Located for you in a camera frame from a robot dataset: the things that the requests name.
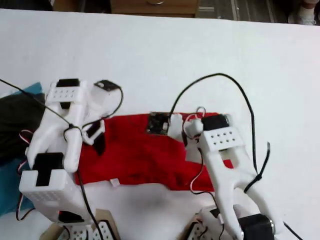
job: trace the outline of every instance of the red cloth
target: red cloth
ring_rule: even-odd
[[[118,178],[123,185],[160,183],[171,190],[189,190],[201,165],[185,160],[183,143],[146,133],[148,116],[115,116],[105,120],[106,148],[102,156],[92,146],[82,146],[79,171],[84,184]],[[230,161],[225,161],[225,165],[232,167]],[[213,190],[205,167],[193,189]]]

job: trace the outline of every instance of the white table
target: white table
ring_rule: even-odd
[[[304,239],[318,239],[320,28],[215,19],[0,10],[0,78],[20,87],[60,78],[109,79],[123,87],[119,115],[169,111],[198,77],[222,72],[245,89],[256,117],[257,159],[266,142],[264,178],[283,219]],[[9,88],[0,86],[0,92]],[[250,151],[250,116],[238,89],[222,77],[195,85],[177,110],[231,113]],[[87,194],[111,210],[123,240],[173,240],[205,195],[159,184],[91,183]],[[248,201],[237,194],[237,199]],[[36,239],[50,222],[39,213],[0,218],[2,239]],[[294,240],[287,230],[283,240]]]

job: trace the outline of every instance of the floor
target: floor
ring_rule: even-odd
[[[287,23],[292,0],[200,0],[197,18]]]

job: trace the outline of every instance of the wooden furniture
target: wooden furniture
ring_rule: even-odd
[[[111,0],[113,14],[194,18],[198,0]]]

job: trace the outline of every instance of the person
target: person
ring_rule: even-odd
[[[302,0],[298,10],[288,17],[289,24],[316,25],[315,7],[320,0]]]

